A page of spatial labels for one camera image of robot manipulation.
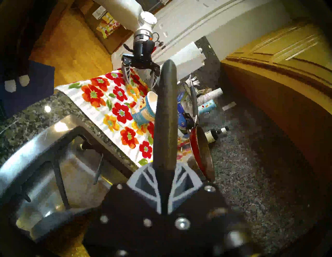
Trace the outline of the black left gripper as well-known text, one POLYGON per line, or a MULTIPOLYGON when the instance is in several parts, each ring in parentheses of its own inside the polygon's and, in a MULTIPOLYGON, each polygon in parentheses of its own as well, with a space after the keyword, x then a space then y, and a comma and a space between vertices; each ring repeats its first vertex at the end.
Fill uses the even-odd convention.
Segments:
POLYGON ((123 44, 125 50, 132 54, 122 54, 122 74, 125 85, 130 84, 131 67, 137 69, 150 69, 149 88, 153 90, 160 79, 160 66, 152 61, 151 55, 155 47, 152 39, 137 40, 133 43, 133 49, 123 44))

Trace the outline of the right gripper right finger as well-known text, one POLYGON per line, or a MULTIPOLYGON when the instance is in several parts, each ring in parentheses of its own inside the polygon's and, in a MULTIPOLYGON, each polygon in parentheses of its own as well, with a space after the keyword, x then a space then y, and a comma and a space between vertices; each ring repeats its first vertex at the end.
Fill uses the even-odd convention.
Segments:
POLYGON ((203 182, 187 164, 176 163, 167 199, 179 252, 208 257, 254 257, 254 243, 245 220, 227 204, 217 186, 203 182))

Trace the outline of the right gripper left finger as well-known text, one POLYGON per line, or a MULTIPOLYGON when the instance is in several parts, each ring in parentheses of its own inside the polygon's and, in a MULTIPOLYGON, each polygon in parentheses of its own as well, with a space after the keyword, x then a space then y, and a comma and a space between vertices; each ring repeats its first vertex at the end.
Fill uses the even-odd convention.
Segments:
POLYGON ((90 257, 165 256, 165 164, 150 163, 113 185, 83 245, 90 257))

